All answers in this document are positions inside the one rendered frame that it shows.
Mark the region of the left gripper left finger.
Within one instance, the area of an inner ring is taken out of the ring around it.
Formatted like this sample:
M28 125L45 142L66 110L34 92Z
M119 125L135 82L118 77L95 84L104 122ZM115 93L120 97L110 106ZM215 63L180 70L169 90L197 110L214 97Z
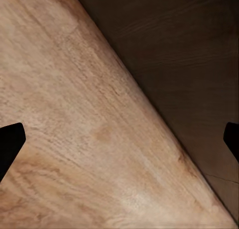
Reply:
M21 122L0 128L0 182L26 142Z

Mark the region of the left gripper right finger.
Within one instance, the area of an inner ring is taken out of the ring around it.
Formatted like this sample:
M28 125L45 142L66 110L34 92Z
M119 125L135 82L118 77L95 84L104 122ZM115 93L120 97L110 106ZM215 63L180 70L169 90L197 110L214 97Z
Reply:
M228 122L223 140L239 163L239 124Z

